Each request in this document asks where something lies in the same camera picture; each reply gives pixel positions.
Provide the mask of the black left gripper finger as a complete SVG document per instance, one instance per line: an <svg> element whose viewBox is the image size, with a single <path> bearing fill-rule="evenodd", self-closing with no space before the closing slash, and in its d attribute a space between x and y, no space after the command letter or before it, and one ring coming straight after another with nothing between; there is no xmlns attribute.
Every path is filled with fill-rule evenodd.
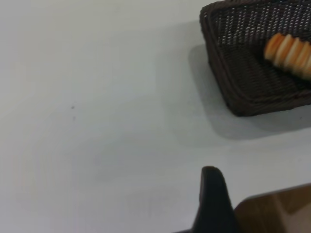
<svg viewBox="0 0 311 233"><path fill-rule="evenodd" d="M199 208L191 228L193 233L239 233L226 182L213 166L201 171Z"/></svg>

